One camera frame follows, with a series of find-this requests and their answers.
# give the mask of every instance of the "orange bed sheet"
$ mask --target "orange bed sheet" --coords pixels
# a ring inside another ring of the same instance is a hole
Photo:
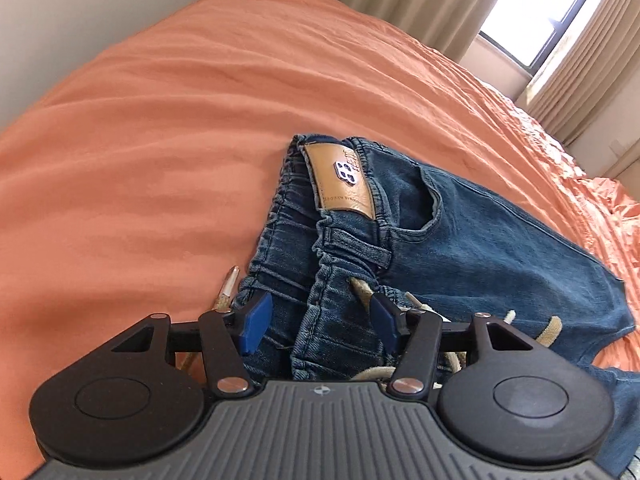
[[[36,387],[247,264],[290,138],[364,136],[507,197],[599,257],[640,317],[640,205],[469,72],[335,0],[201,0],[0,136],[0,477],[41,456]],[[640,336],[596,360],[640,370]]]

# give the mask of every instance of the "brown leather label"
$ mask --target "brown leather label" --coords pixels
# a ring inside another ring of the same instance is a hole
[[[320,207],[357,211],[375,219],[373,199],[356,152],[341,144],[319,142],[305,146],[314,173]]]

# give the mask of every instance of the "window frame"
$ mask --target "window frame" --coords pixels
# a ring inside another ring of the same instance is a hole
[[[555,49],[562,36],[564,36],[566,30],[569,28],[569,25],[571,25],[571,22],[577,16],[585,1],[586,0],[574,0],[565,15],[562,17],[562,20],[560,20],[559,22],[548,18],[549,22],[554,28],[554,31],[548,38],[548,40],[546,40],[546,43],[540,48],[539,52],[536,54],[536,57],[533,59],[529,66],[522,63],[511,52],[509,52],[500,43],[495,41],[494,38],[484,33],[482,30],[479,32],[479,35],[489,43],[491,43],[495,48],[499,49],[505,56],[508,56],[521,68],[526,70],[529,74],[535,75],[535,73],[540,70],[540,67],[542,67],[543,63],[546,61],[546,58],[549,57],[551,51]]]

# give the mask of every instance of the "denim fabric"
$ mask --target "denim fabric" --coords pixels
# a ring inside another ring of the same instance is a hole
[[[356,151],[375,220],[320,207],[304,150],[312,142]],[[590,363],[634,322],[623,282],[596,258],[484,187],[376,142],[296,136],[236,299],[244,303],[254,289],[274,297],[271,327],[246,359],[254,377],[344,380],[393,364],[351,276],[397,304],[408,306],[410,291],[453,321],[513,309],[514,326],[532,337],[561,317],[552,349],[602,381],[616,405],[598,462],[613,475],[625,468],[640,444],[640,374]]]

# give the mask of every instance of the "window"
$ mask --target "window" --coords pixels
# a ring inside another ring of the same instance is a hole
[[[585,0],[498,0],[480,35],[529,73],[545,62]]]

